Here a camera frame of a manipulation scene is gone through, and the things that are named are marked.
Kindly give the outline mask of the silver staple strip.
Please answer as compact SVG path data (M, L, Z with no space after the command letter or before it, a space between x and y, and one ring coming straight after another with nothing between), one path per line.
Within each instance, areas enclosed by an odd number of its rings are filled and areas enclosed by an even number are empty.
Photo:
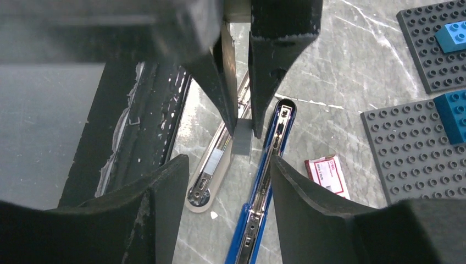
M233 135L231 153L233 155L250 156L252 146L252 120L240 118L237 120Z

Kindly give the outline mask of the red white staple box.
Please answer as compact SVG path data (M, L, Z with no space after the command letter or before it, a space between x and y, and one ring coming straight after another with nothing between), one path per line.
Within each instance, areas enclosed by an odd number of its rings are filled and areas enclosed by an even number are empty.
M325 189L351 199L339 157L336 154L304 161L308 178Z

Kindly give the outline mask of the beige silver stapler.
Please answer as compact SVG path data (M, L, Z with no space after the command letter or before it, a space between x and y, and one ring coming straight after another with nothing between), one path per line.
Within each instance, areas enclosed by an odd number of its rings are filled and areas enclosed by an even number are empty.
M194 213L210 208L232 158L232 136L224 123L220 123L195 169L187 188L185 206Z

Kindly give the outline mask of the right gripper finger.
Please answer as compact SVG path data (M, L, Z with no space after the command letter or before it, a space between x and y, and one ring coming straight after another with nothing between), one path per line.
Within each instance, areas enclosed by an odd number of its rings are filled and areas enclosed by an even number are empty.
M465 201L382 209L343 198L281 157L270 163L283 263L465 263Z
M76 207L1 203L1 263L171 263L189 178L178 155Z

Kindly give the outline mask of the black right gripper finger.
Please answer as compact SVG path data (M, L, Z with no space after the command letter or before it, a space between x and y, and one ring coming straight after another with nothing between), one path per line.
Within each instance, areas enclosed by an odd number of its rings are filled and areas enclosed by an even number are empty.
M235 131L237 93L226 76L228 48L224 1L149 1L145 8L154 20L151 30L156 57L183 66L219 111L230 134Z
M251 2L248 71L253 131L261 138L266 110L300 54L320 35L322 0Z

